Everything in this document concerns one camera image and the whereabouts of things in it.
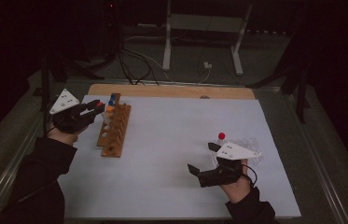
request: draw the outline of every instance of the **white paper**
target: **white paper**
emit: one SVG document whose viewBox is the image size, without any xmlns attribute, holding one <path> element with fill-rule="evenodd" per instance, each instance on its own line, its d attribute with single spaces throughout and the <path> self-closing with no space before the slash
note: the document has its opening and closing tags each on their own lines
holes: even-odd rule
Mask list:
<svg viewBox="0 0 348 224">
<path fill-rule="evenodd" d="M 84 102 L 107 96 L 86 96 Z M 72 218 L 228 218 L 220 187 L 201 188 L 188 163 L 213 169 L 208 142 L 258 140 L 263 159 L 253 168 L 261 201 L 277 217 L 299 217 L 299 207 L 257 100 L 121 97 L 132 106 L 121 158 L 103 158 L 96 146 L 102 117 L 82 133 L 67 175 L 60 177 Z"/>
</svg>

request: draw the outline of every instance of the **hand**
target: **hand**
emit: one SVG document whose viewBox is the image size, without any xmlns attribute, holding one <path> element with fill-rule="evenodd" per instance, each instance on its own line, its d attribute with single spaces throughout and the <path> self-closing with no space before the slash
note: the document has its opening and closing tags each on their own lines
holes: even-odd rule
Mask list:
<svg viewBox="0 0 348 224">
<path fill-rule="evenodd" d="M 243 165 L 247 165 L 247 160 L 241 160 Z M 243 174 L 247 175 L 247 167 L 243 166 Z M 230 202 L 238 203 L 250 192 L 250 183 L 249 180 L 244 176 L 241 176 L 237 182 L 221 185 L 223 191 L 229 196 Z"/>
<path fill-rule="evenodd" d="M 47 133 L 47 138 L 51 138 L 59 142 L 65 143 L 66 145 L 72 146 L 77 141 L 77 136 L 86 129 L 87 127 L 78 133 L 63 133 L 59 129 L 54 127 L 54 125 L 51 123 L 50 131 Z"/>
</svg>

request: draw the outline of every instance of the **white tag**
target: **white tag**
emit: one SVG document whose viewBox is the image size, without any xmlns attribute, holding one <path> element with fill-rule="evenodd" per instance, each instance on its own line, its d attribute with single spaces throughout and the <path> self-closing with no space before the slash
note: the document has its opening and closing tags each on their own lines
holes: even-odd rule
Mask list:
<svg viewBox="0 0 348 224">
<path fill-rule="evenodd" d="M 78 105 L 80 102 L 67 89 L 63 89 L 54 106 L 49 111 L 50 114 L 57 114 L 67 108 Z"/>
<path fill-rule="evenodd" d="M 256 158 L 260 154 L 249 150 L 244 147 L 240 147 L 231 142 L 225 143 L 216 153 L 216 156 L 229 161 L 243 160 Z"/>
</svg>

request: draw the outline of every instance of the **black sleeve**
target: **black sleeve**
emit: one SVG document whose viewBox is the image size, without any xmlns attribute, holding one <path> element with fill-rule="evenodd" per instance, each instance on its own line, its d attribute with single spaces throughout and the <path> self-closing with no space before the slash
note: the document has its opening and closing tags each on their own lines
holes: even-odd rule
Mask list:
<svg viewBox="0 0 348 224">
<path fill-rule="evenodd" d="M 253 188 L 246 197 L 238 203 L 226 203 L 234 223 L 241 224 L 271 224 L 275 221 L 275 211 L 268 202 L 259 200 L 258 188 Z"/>
<path fill-rule="evenodd" d="M 64 197 L 56 180 L 68 173 L 76 151 L 59 141 L 37 138 L 34 151 L 21 162 L 0 223 L 63 223 Z"/>
</svg>

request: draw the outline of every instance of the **wrist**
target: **wrist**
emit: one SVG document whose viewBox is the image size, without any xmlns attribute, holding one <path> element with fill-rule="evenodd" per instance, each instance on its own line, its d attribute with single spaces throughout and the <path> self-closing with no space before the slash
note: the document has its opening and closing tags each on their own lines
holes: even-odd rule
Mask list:
<svg viewBox="0 0 348 224">
<path fill-rule="evenodd" d="M 228 193 L 229 200 L 231 203 L 240 202 L 246 195 L 249 194 L 251 190 L 249 180 L 245 177 L 241 176 L 240 179 L 236 183 L 235 190 L 232 190 Z"/>
<path fill-rule="evenodd" d="M 63 133 L 59 129 L 54 128 L 47 134 L 47 138 L 54 139 L 66 145 L 72 146 L 77 140 L 77 134 Z"/>
</svg>

